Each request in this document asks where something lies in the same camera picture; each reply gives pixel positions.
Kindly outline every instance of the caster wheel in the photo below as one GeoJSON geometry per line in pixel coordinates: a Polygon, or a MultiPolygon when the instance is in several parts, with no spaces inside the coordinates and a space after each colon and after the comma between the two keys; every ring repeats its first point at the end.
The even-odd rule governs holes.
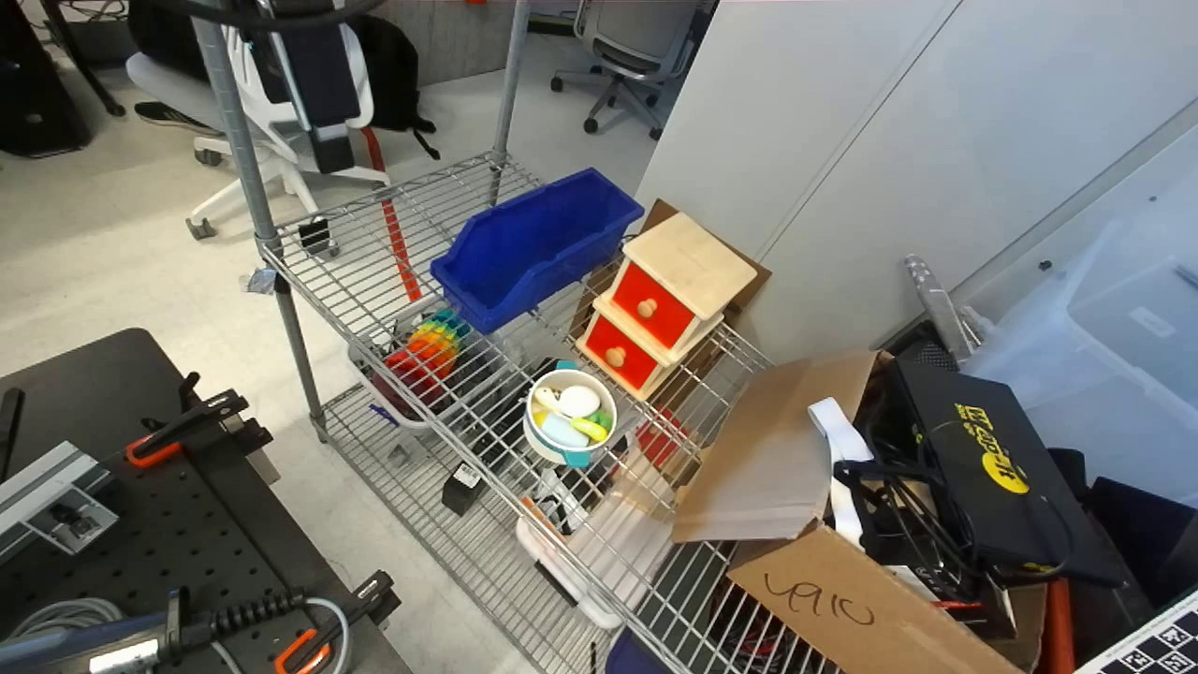
{"type": "Polygon", "coordinates": [[[214,238],[214,223],[209,223],[209,218],[189,218],[189,232],[190,232],[190,238],[214,238]]]}
{"type": "Polygon", "coordinates": [[[216,151],[196,151],[200,163],[225,163],[225,156],[216,151]]]}

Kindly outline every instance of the yellow label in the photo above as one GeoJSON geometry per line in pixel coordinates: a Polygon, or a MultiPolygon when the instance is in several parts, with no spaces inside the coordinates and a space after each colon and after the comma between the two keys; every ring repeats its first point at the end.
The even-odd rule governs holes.
{"type": "Polygon", "coordinates": [[[958,403],[958,418],[980,449],[980,470],[1006,495],[1029,495],[1034,488],[1022,478],[1022,468],[996,438],[996,422],[990,418],[990,413],[976,403],[958,403]]]}

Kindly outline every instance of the floor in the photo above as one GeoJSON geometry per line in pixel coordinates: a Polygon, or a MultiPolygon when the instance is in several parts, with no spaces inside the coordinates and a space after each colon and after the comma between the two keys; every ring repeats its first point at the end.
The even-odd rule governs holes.
{"type": "MultiPolygon", "coordinates": [[[[547,86],[571,60],[576,60],[573,40],[531,36],[511,146],[534,176],[599,163],[634,190],[653,156],[648,131],[621,120],[584,136],[593,97],[547,86]]],[[[123,101],[138,101],[121,72],[105,77],[123,101]]],[[[0,155],[0,373],[148,327],[184,369],[204,373],[204,393],[236,387],[252,398],[252,413],[276,433],[265,449],[280,470],[275,489],[335,569],[347,584],[375,569],[396,577],[406,608],[385,638],[413,669],[528,669],[354,468],[312,433],[276,308],[245,287],[255,270],[247,218],[214,222],[216,235],[206,245],[189,235],[189,206],[234,176],[190,161],[190,128],[105,120],[74,77],[73,89],[99,128],[88,151],[39,161],[0,155]]],[[[493,146],[500,89],[503,75],[426,89],[425,109],[441,128],[433,141],[445,156],[493,146]]],[[[385,151],[396,176],[432,163],[406,136],[385,136],[385,151]]],[[[317,387],[335,398],[354,381],[345,344],[306,308],[304,327],[317,387]]]]}

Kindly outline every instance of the wire shelf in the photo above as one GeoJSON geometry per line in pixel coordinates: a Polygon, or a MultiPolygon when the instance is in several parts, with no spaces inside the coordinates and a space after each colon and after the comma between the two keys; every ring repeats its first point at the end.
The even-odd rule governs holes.
{"type": "MultiPolygon", "coordinates": [[[[383,362],[385,352],[406,347],[400,336],[425,309],[445,309],[426,267],[473,213],[492,206],[493,188],[511,197],[534,178],[513,163],[500,171],[492,155],[468,156],[329,213],[329,232],[340,245],[339,260],[306,253],[299,223],[285,223],[285,260],[265,253],[265,263],[340,331],[364,373],[468,459],[503,508],[549,543],[556,567],[599,608],[621,613],[673,669],[828,666],[760,602],[723,580],[729,548],[672,548],[673,488],[692,477],[739,393],[768,366],[747,336],[719,327],[653,403],[611,381],[619,438],[626,442],[584,470],[556,468],[528,449],[526,393],[547,359],[589,362],[573,336],[607,281],[573,286],[492,336],[465,333],[450,373],[415,366],[400,377],[383,362]],[[383,197],[395,197],[406,223],[418,299],[406,299],[396,281],[383,197]]],[[[364,478],[383,489],[375,470],[383,468],[364,468],[364,478]]]]}
{"type": "Polygon", "coordinates": [[[367,409],[356,387],[325,403],[329,438],[445,573],[493,618],[539,669],[584,669],[599,628],[576,613],[518,548],[518,517],[482,495],[465,517],[441,505],[458,458],[426,442],[410,449],[406,432],[367,409]]]}

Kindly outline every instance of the cardboard box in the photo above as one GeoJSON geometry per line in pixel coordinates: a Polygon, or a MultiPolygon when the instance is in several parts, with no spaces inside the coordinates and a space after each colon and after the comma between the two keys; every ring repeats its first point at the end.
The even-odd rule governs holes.
{"type": "MultiPolygon", "coordinates": [[[[752,381],[680,489],[673,540],[777,540],[729,580],[846,669],[1026,669],[1037,649],[1017,649],[1015,666],[823,528],[831,468],[809,438],[809,403],[835,398],[858,416],[881,362],[881,352],[851,352],[752,381]]],[[[1046,598],[1017,602],[1022,639],[1037,639],[1046,598]]]]}

